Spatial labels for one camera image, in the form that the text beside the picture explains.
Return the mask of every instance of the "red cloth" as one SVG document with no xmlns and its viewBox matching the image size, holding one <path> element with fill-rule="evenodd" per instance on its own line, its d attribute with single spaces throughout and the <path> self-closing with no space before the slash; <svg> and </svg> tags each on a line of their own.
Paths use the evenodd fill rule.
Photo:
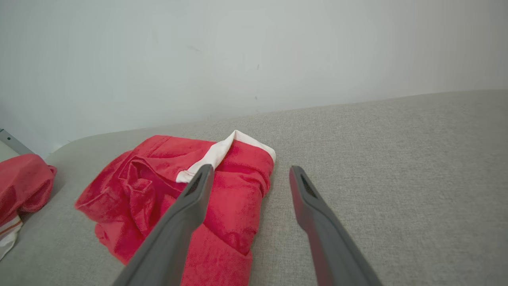
<svg viewBox="0 0 508 286">
<path fill-rule="evenodd" d="M 35 154 L 0 162 L 0 227 L 18 212 L 40 210 L 49 200 L 55 175 L 56 168 Z"/>
<path fill-rule="evenodd" d="M 99 241 L 124 264 L 186 183 L 180 171 L 199 161 L 213 142 L 154 136 L 108 164 L 75 207 L 97 222 Z M 270 188 L 273 159 L 233 141 L 215 170 L 204 223 L 190 241 L 182 285 L 247 285 L 261 199 Z"/>
</svg>

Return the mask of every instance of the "fabric fold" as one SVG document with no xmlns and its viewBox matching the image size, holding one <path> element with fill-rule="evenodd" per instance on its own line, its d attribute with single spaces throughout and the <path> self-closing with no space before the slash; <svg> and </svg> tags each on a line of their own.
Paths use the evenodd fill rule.
<svg viewBox="0 0 508 286">
<path fill-rule="evenodd" d="M 56 168 L 35 154 L 0 162 L 0 260 L 23 226 L 20 213 L 40 210 L 49 200 Z"/>
<path fill-rule="evenodd" d="M 273 149 L 237 130 L 217 143 L 157 135 L 108 164 L 75 207 L 97 222 L 99 241 L 127 264 L 197 170 L 210 163 L 214 184 L 182 285 L 247 285 L 274 160 Z"/>
</svg>

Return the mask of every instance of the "red towel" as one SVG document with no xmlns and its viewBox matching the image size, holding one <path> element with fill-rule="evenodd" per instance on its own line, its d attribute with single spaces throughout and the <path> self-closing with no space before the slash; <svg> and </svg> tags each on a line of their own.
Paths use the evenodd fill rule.
<svg viewBox="0 0 508 286">
<path fill-rule="evenodd" d="M 0 259 L 16 241 L 18 213 L 33 213 L 49 200 L 56 168 L 35 154 L 0 162 Z"/>
<path fill-rule="evenodd" d="M 108 164 L 75 207 L 97 222 L 99 241 L 127 264 L 186 187 L 180 182 L 212 163 L 208 211 L 190 241 L 182 285 L 247 285 L 274 160 L 271 148 L 239 131 L 216 144 L 154 136 Z"/>
</svg>

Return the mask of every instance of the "clothing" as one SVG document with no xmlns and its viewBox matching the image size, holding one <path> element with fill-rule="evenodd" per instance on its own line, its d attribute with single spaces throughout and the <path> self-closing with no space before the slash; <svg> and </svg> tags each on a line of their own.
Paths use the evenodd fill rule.
<svg viewBox="0 0 508 286">
<path fill-rule="evenodd" d="M 127 264 L 203 164 L 215 167 L 204 223 L 194 231 L 182 285 L 247 285 L 261 199 L 275 152 L 235 130 L 226 140 L 153 136 L 108 164 L 76 201 L 96 236 Z"/>
<path fill-rule="evenodd" d="M 23 225 L 19 213 L 36 212 L 48 202 L 55 175 L 56 168 L 35 154 L 0 162 L 0 260 Z"/>
</svg>

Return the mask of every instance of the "gray fabric surface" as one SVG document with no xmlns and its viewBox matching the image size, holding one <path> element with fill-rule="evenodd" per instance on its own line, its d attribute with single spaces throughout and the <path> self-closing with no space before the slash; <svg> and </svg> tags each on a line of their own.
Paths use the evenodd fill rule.
<svg viewBox="0 0 508 286">
<path fill-rule="evenodd" d="M 277 152 L 252 247 L 251 285 L 316 285 L 288 172 L 302 166 L 385 285 L 508 284 L 508 91 L 291 110 L 83 138 L 48 158 L 53 197 L 0 262 L 1 285 L 110 285 L 122 269 L 73 203 L 149 136 L 221 140 L 238 129 Z"/>
</svg>

